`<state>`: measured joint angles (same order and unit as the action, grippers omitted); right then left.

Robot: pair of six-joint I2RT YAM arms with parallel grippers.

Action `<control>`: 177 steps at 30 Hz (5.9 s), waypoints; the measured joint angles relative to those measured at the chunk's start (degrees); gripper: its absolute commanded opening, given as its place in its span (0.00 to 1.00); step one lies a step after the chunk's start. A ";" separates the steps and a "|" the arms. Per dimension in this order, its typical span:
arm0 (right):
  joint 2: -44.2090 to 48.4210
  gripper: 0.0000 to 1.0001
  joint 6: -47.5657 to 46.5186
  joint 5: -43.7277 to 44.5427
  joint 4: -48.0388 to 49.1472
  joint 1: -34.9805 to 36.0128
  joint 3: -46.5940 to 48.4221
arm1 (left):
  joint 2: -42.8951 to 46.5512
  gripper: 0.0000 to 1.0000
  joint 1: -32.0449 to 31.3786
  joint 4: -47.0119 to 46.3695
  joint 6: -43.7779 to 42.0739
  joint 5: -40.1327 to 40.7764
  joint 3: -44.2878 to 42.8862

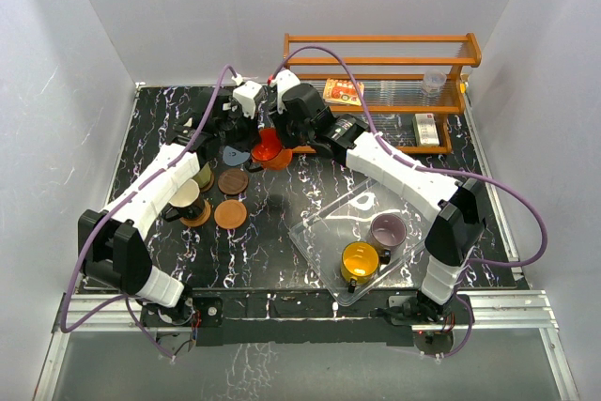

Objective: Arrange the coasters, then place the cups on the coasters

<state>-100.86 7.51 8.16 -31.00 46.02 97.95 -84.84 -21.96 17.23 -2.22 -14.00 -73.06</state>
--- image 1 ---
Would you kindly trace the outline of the orange mug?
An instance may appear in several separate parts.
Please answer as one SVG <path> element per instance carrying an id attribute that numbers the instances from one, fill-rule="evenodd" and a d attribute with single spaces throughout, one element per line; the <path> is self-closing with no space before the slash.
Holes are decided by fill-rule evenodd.
<path id="1" fill-rule="evenodd" d="M 244 164 L 249 173 L 263 170 L 284 170 L 292 162 L 291 149 L 282 148 L 273 127 L 260 129 L 261 143 L 248 150 L 250 160 Z"/>

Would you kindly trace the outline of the dark wooden coaster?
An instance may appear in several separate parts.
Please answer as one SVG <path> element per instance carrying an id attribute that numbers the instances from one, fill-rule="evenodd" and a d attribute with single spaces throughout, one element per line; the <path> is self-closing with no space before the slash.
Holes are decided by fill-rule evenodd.
<path id="1" fill-rule="evenodd" d="M 212 188 L 212 186 L 214 185 L 214 182 L 215 182 L 215 175 L 213 173 L 211 173 L 208 182 L 200 188 L 200 192 L 206 193 L 207 191 L 209 191 Z"/>
<path id="2" fill-rule="evenodd" d="M 238 168 L 230 168 L 222 172 L 218 178 L 218 188 L 225 195 L 243 193 L 249 184 L 247 173 Z"/>

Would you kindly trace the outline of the pale green mug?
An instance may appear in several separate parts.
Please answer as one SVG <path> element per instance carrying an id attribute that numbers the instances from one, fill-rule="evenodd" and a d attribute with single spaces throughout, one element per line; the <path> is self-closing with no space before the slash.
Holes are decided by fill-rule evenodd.
<path id="1" fill-rule="evenodd" d="M 211 170 L 210 164 L 207 162 L 201 167 L 200 171 L 193 176 L 193 180 L 198 185 L 199 190 L 208 182 L 211 173 L 213 172 Z"/>

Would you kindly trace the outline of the light wooden coaster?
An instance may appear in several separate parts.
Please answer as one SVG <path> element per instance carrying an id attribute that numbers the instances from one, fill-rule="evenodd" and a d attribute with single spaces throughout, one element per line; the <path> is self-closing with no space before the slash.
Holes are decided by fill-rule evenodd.
<path id="1" fill-rule="evenodd" d="M 214 219 L 220 228 L 229 230 L 242 226 L 247 215 L 247 209 L 240 201 L 228 199 L 215 208 Z"/>
<path id="2" fill-rule="evenodd" d="M 203 201 L 201 214 L 194 219 L 180 218 L 179 221 L 188 227 L 199 227 L 205 224 L 211 215 L 211 205 L 207 200 Z"/>

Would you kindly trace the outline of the black and white mug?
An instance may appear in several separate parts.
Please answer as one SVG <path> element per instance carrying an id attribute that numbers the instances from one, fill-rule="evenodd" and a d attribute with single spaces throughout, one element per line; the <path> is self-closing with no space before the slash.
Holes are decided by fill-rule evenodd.
<path id="1" fill-rule="evenodd" d="M 167 222 L 198 220 L 205 212 L 205 203 L 200 194 L 197 182 L 193 179 L 187 180 L 169 199 L 161 217 Z"/>

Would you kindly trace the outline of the purple mug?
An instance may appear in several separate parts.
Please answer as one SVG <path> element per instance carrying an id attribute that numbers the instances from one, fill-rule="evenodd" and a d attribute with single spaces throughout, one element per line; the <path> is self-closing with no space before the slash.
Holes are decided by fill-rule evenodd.
<path id="1" fill-rule="evenodd" d="M 404 221 L 395 213 L 381 213 L 371 222 L 366 241 L 378 253 L 379 263 L 387 265 L 407 236 Z"/>

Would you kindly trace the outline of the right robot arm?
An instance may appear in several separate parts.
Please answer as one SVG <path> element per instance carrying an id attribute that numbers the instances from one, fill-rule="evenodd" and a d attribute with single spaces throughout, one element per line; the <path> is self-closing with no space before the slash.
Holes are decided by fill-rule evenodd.
<path id="1" fill-rule="evenodd" d="M 268 93 L 274 103 L 269 118 L 283 147 L 309 146 L 318 156 L 374 179 L 431 223 L 424 241 L 429 262 L 415 310 L 429 322 L 441 322 L 452 312 L 455 285 L 486 228 L 484 183 L 474 177 L 459 181 L 421 165 L 359 118 L 335 116 L 312 85 L 272 82 Z"/>

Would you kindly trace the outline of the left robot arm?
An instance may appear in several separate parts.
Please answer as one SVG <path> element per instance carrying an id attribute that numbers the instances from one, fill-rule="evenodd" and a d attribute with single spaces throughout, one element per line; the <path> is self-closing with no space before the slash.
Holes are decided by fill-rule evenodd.
<path id="1" fill-rule="evenodd" d="M 183 283 L 152 263 L 147 232 L 177 192 L 196 187 L 196 177 L 221 147 L 248 152 L 258 144 L 257 107 L 265 95 L 253 81 L 233 89 L 203 89 L 141 176 L 101 211 L 81 215 L 82 274 L 160 305 L 175 325 L 188 322 L 194 303 L 183 295 Z"/>

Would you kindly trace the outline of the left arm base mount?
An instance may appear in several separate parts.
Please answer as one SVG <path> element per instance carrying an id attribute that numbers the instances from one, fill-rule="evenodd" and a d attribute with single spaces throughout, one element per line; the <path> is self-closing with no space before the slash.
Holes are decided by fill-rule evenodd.
<path id="1" fill-rule="evenodd" d="M 147 300 L 135 302 L 142 308 L 142 314 L 156 316 L 161 324 L 187 328 L 190 331 L 189 338 L 173 350 L 168 350 L 161 345 L 159 335 L 153 338 L 160 353 L 169 358 L 171 364 L 176 362 L 184 348 L 191 350 L 198 344 L 202 328 L 215 329 L 223 323 L 223 300 L 217 297 L 185 295 L 183 300 L 173 308 L 163 307 Z"/>

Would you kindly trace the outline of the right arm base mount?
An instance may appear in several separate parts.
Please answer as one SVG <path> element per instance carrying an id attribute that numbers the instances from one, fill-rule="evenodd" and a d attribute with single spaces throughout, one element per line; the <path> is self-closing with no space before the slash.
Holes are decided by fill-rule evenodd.
<path id="1" fill-rule="evenodd" d="M 385 307 L 375 308 L 370 317 L 384 319 L 392 326 L 409 327 L 418 356 L 436 362 L 460 352 L 470 340 L 475 323 L 470 298 L 456 293 L 442 305 L 421 292 L 414 296 L 392 296 Z M 467 326 L 458 345 L 454 339 L 457 320 L 464 320 Z"/>

